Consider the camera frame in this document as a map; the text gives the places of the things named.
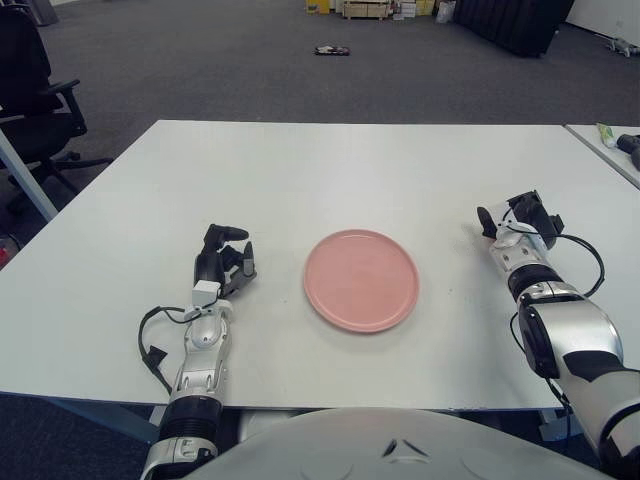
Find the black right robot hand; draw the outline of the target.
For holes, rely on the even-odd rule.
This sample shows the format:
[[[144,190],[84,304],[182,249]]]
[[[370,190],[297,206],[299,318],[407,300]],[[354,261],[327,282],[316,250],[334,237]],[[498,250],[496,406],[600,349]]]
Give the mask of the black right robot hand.
[[[497,240],[502,233],[526,232],[551,250],[564,229],[559,215],[550,215],[536,190],[525,192],[492,207],[476,208],[482,235]]]

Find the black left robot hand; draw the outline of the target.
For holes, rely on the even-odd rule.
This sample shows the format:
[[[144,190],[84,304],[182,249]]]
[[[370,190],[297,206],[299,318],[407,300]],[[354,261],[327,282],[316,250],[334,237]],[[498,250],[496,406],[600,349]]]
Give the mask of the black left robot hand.
[[[218,297],[227,299],[255,277],[252,242],[246,230],[211,224],[194,264],[194,283],[200,280],[220,284]]]

